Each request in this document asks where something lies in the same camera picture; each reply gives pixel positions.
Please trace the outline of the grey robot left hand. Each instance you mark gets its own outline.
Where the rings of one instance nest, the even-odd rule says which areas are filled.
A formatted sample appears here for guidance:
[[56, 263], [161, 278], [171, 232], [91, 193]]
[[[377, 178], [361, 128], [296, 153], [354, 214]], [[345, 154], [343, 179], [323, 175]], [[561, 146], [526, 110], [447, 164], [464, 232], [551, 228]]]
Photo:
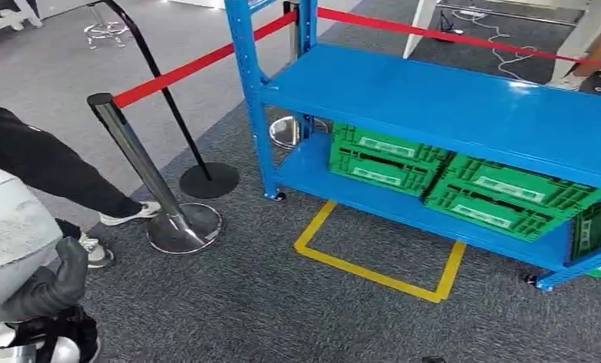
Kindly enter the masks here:
[[85, 294], [88, 254], [73, 237], [56, 245], [56, 271], [41, 266], [0, 306], [0, 321], [20, 322], [52, 317], [76, 306]]

